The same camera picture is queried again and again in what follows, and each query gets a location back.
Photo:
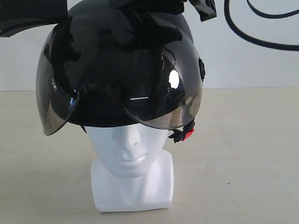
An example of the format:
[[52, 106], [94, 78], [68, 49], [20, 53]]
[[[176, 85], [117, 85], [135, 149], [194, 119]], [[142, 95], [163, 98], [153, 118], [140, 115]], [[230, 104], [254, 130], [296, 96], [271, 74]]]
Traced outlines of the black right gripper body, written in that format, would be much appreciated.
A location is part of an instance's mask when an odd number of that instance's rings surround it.
[[[110, 0], [109, 7], [113, 9], [126, 9], [137, 12], [158, 12], [168, 14], [181, 14], [185, 11], [186, 0]], [[202, 22], [217, 17], [215, 2], [213, 0], [191, 0]]]

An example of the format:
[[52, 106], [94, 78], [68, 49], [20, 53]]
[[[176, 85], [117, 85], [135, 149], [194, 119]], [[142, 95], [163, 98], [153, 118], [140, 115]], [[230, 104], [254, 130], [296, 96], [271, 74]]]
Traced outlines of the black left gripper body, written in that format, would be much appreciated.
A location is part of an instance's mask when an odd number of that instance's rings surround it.
[[11, 37], [30, 28], [57, 24], [67, 17], [66, 0], [2, 0], [0, 36]]

